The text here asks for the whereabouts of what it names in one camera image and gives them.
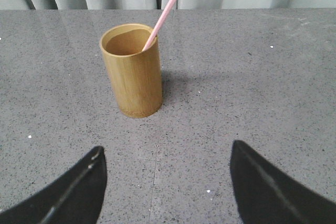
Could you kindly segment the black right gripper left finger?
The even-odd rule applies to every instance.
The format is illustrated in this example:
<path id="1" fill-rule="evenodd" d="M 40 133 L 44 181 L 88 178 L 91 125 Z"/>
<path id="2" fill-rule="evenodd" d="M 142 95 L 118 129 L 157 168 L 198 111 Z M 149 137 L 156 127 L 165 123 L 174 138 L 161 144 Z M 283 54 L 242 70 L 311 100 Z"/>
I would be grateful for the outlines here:
<path id="1" fill-rule="evenodd" d="M 96 223 L 106 186 L 104 148 L 96 146 L 43 190 L 1 213 L 1 223 Z"/>

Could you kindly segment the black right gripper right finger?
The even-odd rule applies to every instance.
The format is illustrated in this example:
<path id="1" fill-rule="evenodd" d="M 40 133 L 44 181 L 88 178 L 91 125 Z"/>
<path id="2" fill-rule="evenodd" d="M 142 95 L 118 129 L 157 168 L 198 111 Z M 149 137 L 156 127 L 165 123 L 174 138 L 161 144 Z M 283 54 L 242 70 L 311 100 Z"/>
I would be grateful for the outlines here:
<path id="1" fill-rule="evenodd" d="M 243 223 L 335 223 L 335 203 L 283 173 L 235 140 L 230 175 Z"/>

